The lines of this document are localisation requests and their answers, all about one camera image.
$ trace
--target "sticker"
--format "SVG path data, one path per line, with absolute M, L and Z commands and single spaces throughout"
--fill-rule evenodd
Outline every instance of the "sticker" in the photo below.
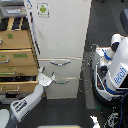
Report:
M 14 58 L 28 58 L 26 53 L 13 54 Z
M 13 69 L 13 68 L 8 68 L 9 70 Z
M 11 33 L 7 34 L 9 39 L 13 39 L 13 35 Z
M 5 55 L 1 55 L 1 58 L 5 58 L 6 56 Z
M 116 86 L 116 88 L 120 87 L 127 74 L 128 74 L 128 70 L 123 66 L 123 64 L 120 63 L 115 71 L 115 74 L 112 77 L 112 81 Z
M 9 14 L 20 14 L 20 9 L 11 9 L 7 10 Z
M 39 17 L 49 17 L 49 6 L 47 3 L 38 3 L 37 9 Z

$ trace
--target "refrigerator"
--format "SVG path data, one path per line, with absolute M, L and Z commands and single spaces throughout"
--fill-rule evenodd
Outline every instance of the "refrigerator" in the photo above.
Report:
M 48 99 L 77 98 L 91 0 L 24 0 Z

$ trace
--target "white panel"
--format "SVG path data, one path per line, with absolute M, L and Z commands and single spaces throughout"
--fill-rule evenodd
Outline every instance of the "white panel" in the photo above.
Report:
M 54 61 L 55 63 L 59 64 L 59 66 L 51 64 L 50 63 L 51 61 Z M 71 78 L 71 77 L 79 78 L 81 72 L 82 59 L 39 61 L 39 64 L 40 67 L 45 66 L 44 73 L 48 76 L 51 76 L 52 73 L 54 72 L 56 78 Z
M 82 56 L 91 0 L 30 0 L 41 51 L 38 58 Z M 47 3 L 49 17 L 38 15 L 37 4 Z
M 46 88 L 48 99 L 77 98 L 79 80 L 73 79 L 65 84 L 52 83 Z

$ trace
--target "blue logo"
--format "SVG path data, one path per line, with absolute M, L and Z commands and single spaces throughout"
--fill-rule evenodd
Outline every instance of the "blue logo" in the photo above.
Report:
M 124 68 L 120 68 L 120 72 L 117 74 L 117 77 L 114 78 L 114 81 L 119 85 L 121 83 L 121 81 L 123 80 L 125 74 L 126 74 L 126 70 Z

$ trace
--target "freezer drawer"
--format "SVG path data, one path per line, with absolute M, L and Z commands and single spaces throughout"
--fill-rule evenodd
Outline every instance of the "freezer drawer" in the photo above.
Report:
M 31 48 L 28 31 L 0 31 L 0 49 Z
M 33 92 L 38 81 L 0 82 L 0 93 Z
M 46 88 L 46 96 L 48 99 L 61 98 L 77 98 L 79 79 L 57 80 L 60 83 L 52 83 L 50 87 Z
M 56 78 L 79 77 L 82 65 L 82 58 L 79 59 L 58 59 L 39 61 L 39 66 L 44 67 L 44 73 L 48 76 L 54 72 Z
M 27 65 L 35 65 L 31 49 L 0 51 L 0 66 Z
M 22 67 L 0 67 L 0 77 L 12 76 L 33 76 L 38 75 L 38 68 L 36 65 L 22 66 Z

